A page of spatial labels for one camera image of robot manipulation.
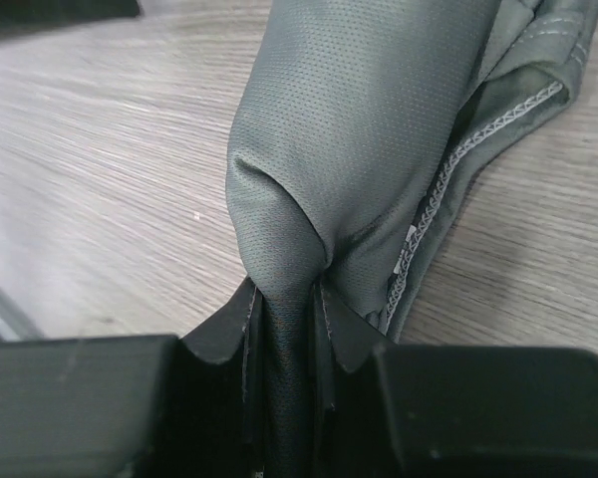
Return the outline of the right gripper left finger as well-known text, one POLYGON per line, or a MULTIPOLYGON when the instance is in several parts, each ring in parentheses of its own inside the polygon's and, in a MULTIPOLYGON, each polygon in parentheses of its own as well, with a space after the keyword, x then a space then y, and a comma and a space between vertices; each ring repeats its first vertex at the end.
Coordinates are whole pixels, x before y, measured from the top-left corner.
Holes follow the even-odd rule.
POLYGON ((184 337, 20 341, 0 328, 0 477, 259 477, 262 296, 184 337))

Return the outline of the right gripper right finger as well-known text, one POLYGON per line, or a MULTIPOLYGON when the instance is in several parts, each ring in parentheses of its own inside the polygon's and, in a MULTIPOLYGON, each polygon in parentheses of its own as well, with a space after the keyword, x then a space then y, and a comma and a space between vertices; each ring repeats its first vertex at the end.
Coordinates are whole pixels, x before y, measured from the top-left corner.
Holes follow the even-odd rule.
POLYGON ((598 356, 396 345, 313 290, 317 477, 598 477, 598 356))

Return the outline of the grey t shirt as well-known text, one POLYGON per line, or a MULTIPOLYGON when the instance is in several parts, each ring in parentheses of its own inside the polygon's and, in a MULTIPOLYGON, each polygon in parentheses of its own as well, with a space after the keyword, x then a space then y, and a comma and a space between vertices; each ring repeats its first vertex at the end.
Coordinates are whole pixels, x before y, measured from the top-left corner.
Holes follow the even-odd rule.
POLYGON ((577 98, 598 1, 276 1, 227 149, 266 299, 264 473, 305 477, 326 278, 391 340, 473 176, 577 98))

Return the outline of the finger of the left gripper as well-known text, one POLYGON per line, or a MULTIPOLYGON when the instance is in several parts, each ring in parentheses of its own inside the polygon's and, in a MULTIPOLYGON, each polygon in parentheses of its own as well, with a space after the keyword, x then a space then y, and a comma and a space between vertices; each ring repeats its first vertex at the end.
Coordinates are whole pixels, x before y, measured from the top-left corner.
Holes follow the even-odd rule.
POLYGON ((0 0, 0 41, 141 13, 136 0, 0 0))

